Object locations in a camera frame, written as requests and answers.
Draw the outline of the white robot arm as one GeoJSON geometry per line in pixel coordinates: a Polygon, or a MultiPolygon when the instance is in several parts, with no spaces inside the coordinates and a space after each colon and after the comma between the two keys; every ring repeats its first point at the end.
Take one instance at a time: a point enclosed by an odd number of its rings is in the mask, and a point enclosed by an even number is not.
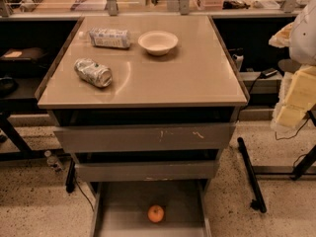
{"type": "Polygon", "coordinates": [[[272,121],[275,131],[295,129],[316,105],[316,0],[273,35],[269,45],[287,47],[290,59],[300,64],[295,72],[284,74],[272,121]]]}

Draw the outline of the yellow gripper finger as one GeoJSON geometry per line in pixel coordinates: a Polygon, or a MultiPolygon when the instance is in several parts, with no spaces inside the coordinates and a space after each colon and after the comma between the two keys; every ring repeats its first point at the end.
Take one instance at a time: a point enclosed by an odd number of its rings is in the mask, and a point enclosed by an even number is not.
{"type": "Polygon", "coordinates": [[[316,105],[316,66],[302,65],[293,74],[284,103],[304,111],[316,105]]]}
{"type": "Polygon", "coordinates": [[[276,123],[285,127],[296,127],[305,117],[305,111],[282,106],[276,116],[276,123]]]}

